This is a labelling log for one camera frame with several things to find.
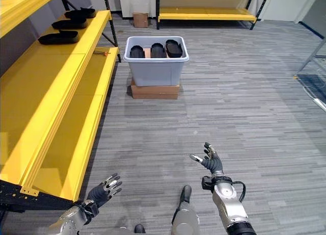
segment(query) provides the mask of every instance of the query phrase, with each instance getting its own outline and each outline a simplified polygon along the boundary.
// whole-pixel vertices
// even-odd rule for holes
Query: gray plastic bin
[[[165,46],[167,40],[175,40],[181,44],[181,58],[131,58],[130,49],[134,45],[151,48],[154,43]],[[137,86],[176,86],[179,84],[183,63],[189,60],[189,55],[180,36],[132,36],[127,40],[123,59],[129,67]]]

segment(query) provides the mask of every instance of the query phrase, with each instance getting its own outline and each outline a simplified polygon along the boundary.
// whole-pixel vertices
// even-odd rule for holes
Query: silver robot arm
[[[48,229],[48,235],[77,235],[81,228],[98,215],[99,208],[121,191],[122,182],[117,173],[94,187],[82,204],[75,204],[65,211]]]
[[[232,181],[223,172],[222,162],[209,144],[205,143],[204,152],[208,155],[204,159],[191,154],[190,158],[201,163],[212,173],[212,176],[202,178],[202,188],[210,190],[213,194],[213,202],[218,207],[220,218],[228,235],[256,235],[252,228],[242,201],[245,198],[246,186],[241,181]],[[242,184],[243,190],[240,198],[237,198],[233,184]]]

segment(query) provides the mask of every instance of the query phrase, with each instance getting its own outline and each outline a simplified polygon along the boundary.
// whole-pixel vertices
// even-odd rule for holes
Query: wall baseboard
[[[123,20],[133,20],[133,17],[122,17]],[[156,17],[148,17],[147,19],[154,19],[156,20]]]
[[[305,28],[309,29],[311,32],[313,32],[316,36],[318,36],[319,38],[323,39],[325,38],[323,35],[321,35],[320,33],[318,33],[317,31],[315,31],[313,28],[311,28],[310,26],[306,25],[304,22],[300,21],[299,22],[302,26],[304,26]]]
[[[122,14],[122,11],[111,11],[111,13]]]

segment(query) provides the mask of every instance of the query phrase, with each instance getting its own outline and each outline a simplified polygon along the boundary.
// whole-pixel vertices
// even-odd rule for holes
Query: black slipper
[[[152,44],[151,58],[167,58],[164,46],[160,43]]]
[[[95,9],[82,8],[80,10],[73,10],[65,13],[67,18],[93,18],[96,16]]]
[[[178,44],[175,40],[167,40],[165,48],[170,58],[180,58],[182,56],[181,44]]]
[[[52,27],[57,30],[84,29],[87,27],[86,18],[74,18],[54,22]]]
[[[41,36],[38,41],[43,45],[73,44],[79,40],[77,31],[59,31],[60,33]]]
[[[130,49],[130,57],[131,58],[145,58],[145,52],[141,46],[134,45]]]

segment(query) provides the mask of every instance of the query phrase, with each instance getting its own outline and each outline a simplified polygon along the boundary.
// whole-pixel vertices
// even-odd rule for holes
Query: yellow shelving unit
[[[256,21],[257,19],[245,8],[161,7],[159,12],[160,19],[246,21]]]
[[[257,15],[249,11],[251,0],[248,0],[246,8],[208,8],[208,7],[160,7],[159,0],[156,0],[156,28],[164,19],[177,20],[239,20],[252,22],[251,30],[254,28],[257,18],[265,4],[263,1]]]
[[[50,0],[0,0],[0,38]]]
[[[73,201],[78,200],[118,54],[117,47],[96,50],[108,51],[108,56],[91,57],[33,183],[34,189]]]
[[[2,36],[47,1],[2,0]],[[0,195],[8,210],[67,208],[77,201],[120,59],[118,47],[96,48],[108,21],[115,42],[105,37],[117,46],[110,11],[98,11],[78,30],[78,43],[35,41],[0,78]],[[50,27],[43,35],[57,32]],[[95,48],[108,56],[94,54]]]
[[[0,78],[1,180],[38,194],[31,190],[36,173],[110,17],[100,11],[89,19],[76,44],[35,41]]]

